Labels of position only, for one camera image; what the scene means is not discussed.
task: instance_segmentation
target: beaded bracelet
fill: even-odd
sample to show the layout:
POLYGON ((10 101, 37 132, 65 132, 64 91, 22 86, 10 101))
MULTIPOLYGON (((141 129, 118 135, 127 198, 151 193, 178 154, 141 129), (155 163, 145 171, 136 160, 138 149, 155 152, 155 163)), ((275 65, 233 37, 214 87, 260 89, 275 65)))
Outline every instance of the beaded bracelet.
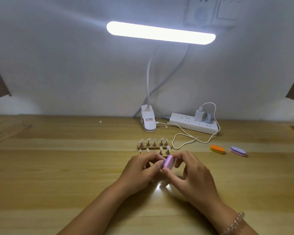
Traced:
POLYGON ((236 219, 233 221, 233 223, 221 235, 231 235, 233 231, 238 228, 239 223, 244 219, 244 216, 244 212, 240 212, 236 219))

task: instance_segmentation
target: wood grain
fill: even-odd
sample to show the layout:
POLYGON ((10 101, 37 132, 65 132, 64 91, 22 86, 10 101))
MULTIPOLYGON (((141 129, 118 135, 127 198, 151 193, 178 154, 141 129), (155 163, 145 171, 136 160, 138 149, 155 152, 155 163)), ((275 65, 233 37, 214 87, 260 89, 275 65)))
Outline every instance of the wood grain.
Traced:
MULTIPOLYGON (((0 121, 7 116, 0 116, 0 121)), ((0 234, 55 234, 121 174, 142 138, 172 140, 180 129, 144 132, 139 119, 22 116, 32 127, 0 143, 0 234)), ((294 234, 294 130, 278 122, 220 121, 212 143, 182 149, 211 170, 222 199, 259 234, 294 234), (229 152, 247 151, 248 158, 229 152)), ((209 135, 188 130, 206 140, 209 135)), ((178 138, 177 145, 188 138, 178 138)), ((173 169, 182 174, 183 167, 173 169)), ((128 198, 107 234, 216 234, 159 174, 128 198)))

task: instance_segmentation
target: white wall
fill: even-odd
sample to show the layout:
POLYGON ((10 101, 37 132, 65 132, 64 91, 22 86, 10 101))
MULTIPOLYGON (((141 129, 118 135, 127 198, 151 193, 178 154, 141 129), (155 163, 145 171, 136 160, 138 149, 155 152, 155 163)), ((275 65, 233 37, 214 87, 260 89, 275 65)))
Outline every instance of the white wall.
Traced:
MULTIPOLYGON (((0 72, 12 97, 0 114, 131 116, 146 94, 158 41, 112 36, 119 20, 182 27, 185 0, 0 0, 0 72)), ((245 0, 237 27, 192 46, 186 63, 151 102, 156 116, 294 121, 294 0, 245 0)), ((182 43, 161 43, 151 88, 180 61, 182 43)))

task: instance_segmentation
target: power strip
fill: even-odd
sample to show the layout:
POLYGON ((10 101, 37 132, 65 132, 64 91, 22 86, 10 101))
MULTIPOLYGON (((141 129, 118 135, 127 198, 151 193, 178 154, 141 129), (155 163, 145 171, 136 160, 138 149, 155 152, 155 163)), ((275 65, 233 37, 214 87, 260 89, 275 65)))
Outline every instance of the power strip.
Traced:
POLYGON ((194 121, 193 116, 181 115, 177 113, 172 113, 170 117, 170 124, 177 124, 178 126, 190 130, 195 130, 198 132, 214 134, 218 131, 217 122, 213 121, 212 124, 207 124, 203 122, 194 121))

